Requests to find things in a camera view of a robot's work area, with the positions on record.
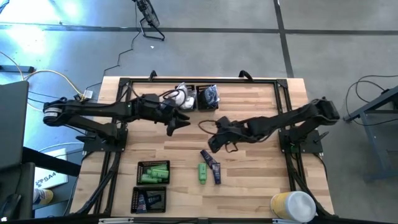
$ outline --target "green object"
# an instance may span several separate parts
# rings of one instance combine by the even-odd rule
[[[158,180],[157,178],[153,178],[148,174],[143,174],[141,176],[141,182],[142,183],[152,183],[152,184],[157,184]]]
[[[167,170],[153,169],[153,170],[147,170],[147,173],[155,178],[162,178],[162,179],[169,178],[169,172]]]
[[[167,164],[162,164],[162,165],[158,165],[158,166],[153,166],[150,167],[151,170],[153,169],[157,169],[157,170],[167,170]]]
[[[206,164],[198,164],[199,181],[201,184],[206,183],[207,179],[207,167]]]

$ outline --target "black basket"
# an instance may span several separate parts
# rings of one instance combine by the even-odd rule
[[[152,183],[142,183],[141,182],[141,176],[147,172],[147,169],[150,169],[152,166],[158,166],[158,165],[167,165],[167,170],[169,171],[169,178],[167,179],[162,179],[161,183],[156,183],[156,184],[169,184],[170,183],[170,175],[171,175],[171,170],[170,170],[170,161],[144,161],[144,162],[138,162],[137,166],[137,185],[152,185]]]
[[[213,85],[202,85],[202,86],[197,86],[197,105],[198,105],[198,111],[215,111],[218,109],[218,103],[216,103],[215,106],[208,106],[205,103],[200,102],[200,97],[199,94],[203,90],[208,89],[209,87],[212,87]]]
[[[148,205],[147,201],[147,193],[150,191],[158,191],[163,192],[163,205],[162,208],[151,208],[151,206],[146,206],[147,212],[146,213],[165,213],[166,212],[166,187],[134,187],[132,190],[132,198],[131,198],[131,213],[137,213],[138,209],[138,196],[139,194],[143,194],[146,204]]]
[[[186,86],[188,92],[189,92],[189,91],[195,90],[195,85],[185,85],[185,86]],[[181,109],[181,108],[178,108],[178,110],[179,110],[179,111],[182,111],[182,112],[191,112],[191,111],[195,111],[196,109],[197,109],[197,98],[196,98],[196,96],[195,96],[195,101],[193,102],[193,107],[192,107],[191,109]]]

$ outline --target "concrete floor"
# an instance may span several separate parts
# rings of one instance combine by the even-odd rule
[[[84,26],[135,26],[134,5],[129,0],[53,1],[56,7],[49,4],[51,1],[32,2],[12,0],[0,14],[0,21],[58,24],[61,20],[64,24]],[[398,29],[398,2],[394,0],[279,2],[286,29]],[[152,3],[161,27],[278,28],[273,0],[153,0]],[[21,65],[63,72],[81,90],[101,81],[103,70],[116,64],[118,54],[129,48],[136,34],[29,28],[29,35],[21,28],[0,30],[0,50]],[[245,69],[254,77],[287,77],[279,34],[167,32],[165,35],[165,42],[140,35],[134,42],[134,51],[123,54],[120,67],[106,75],[149,75],[156,70],[160,76],[235,77]],[[294,77],[304,78],[308,97],[326,96],[334,101],[340,115],[346,114],[347,88],[357,79],[365,75],[397,75],[398,35],[288,34],[286,39]],[[0,57],[0,63],[9,62]],[[1,84],[19,78],[4,73],[0,77]],[[372,81],[391,88],[396,86],[398,78]],[[52,74],[37,75],[30,83],[31,90],[39,93],[69,98],[75,94],[64,80]],[[380,91],[365,83],[359,94],[370,100]],[[348,100],[350,110],[363,105],[354,94]],[[344,218],[397,222],[398,179],[363,181],[364,174],[376,171],[363,128],[340,121],[320,130],[330,131],[323,140],[323,148],[335,213]],[[40,113],[28,111],[26,146],[40,149],[76,141],[75,136],[73,130],[45,126]],[[43,216],[52,212],[43,212]]]

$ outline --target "butcher block tabletop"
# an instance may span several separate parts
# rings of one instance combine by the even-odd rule
[[[99,103],[115,101],[120,78],[128,77],[104,77]],[[185,78],[187,84],[209,84],[190,83],[189,79]],[[287,83],[293,109],[308,103],[303,79],[289,78]],[[138,95],[141,95],[161,94],[174,89],[176,85],[177,82],[137,82],[133,87]],[[238,143],[238,152],[227,153],[222,147],[213,154],[207,145],[211,135],[201,131],[197,125],[202,120],[217,120],[222,116],[227,116],[231,121],[254,116],[274,116],[277,114],[274,87],[270,84],[217,83],[217,89],[221,98],[219,109],[212,112],[186,113],[190,117],[191,125],[175,130],[172,137],[166,135],[166,126],[160,123],[139,120],[128,124],[127,146],[121,156],[114,192],[111,212],[113,217],[275,217],[270,210],[271,197],[289,191],[286,161],[280,152],[277,133],[275,132],[265,142]],[[94,119],[101,123],[111,121],[110,118]],[[213,123],[204,123],[203,127],[216,132]],[[217,162],[221,163],[221,185],[214,184],[210,168],[207,168],[206,184],[200,184],[197,167],[199,163],[205,162],[200,154],[202,149],[206,149]],[[103,157],[103,152],[94,152],[83,161],[70,212],[81,208],[98,186]],[[312,154],[303,154],[302,159],[309,189],[323,207],[333,213],[322,163]],[[171,166],[166,212],[131,214],[131,197],[133,187],[136,186],[137,163],[159,160],[170,160]],[[108,187],[104,191],[101,212],[106,206],[107,198]]]

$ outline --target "white cable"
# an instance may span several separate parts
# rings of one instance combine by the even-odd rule
[[[10,61],[12,61],[14,63],[14,65],[17,67],[17,69],[19,71],[19,74],[21,75],[22,81],[28,80],[32,75],[35,75],[35,74],[40,73],[40,72],[52,72],[52,73],[55,73],[57,75],[60,75],[64,79],[66,79],[66,81],[72,86],[72,88],[75,89],[75,91],[84,99],[84,95],[76,88],[76,86],[68,79],[68,77],[66,77],[66,75],[64,75],[64,74],[62,74],[60,72],[53,71],[53,70],[38,70],[38,71],[33,72],[33,73],[27,75],[26,77],[24,77],[24,75],[22,74],[21,68],[19,68],[19,65],[12,58],[10,58],[8,55],[6,55],[5,53],[3,53],[1,51],[0,51],[0,54],[6,56]],[[29,102],[27,102],[27,105],[30,106],[34,110],[42,111],[42,110],[32,106]]]
[[[44,149],[39,150],[38,152],[42,152],[46,149],[50,149],[52,147],[57,147],[57,146],[65,146],[65,145],[70,145],[70,144],[84,144],[83,142],[67,142],[67,143],[61,143],[61,144],[56,144],[53,146],[45,147]]]

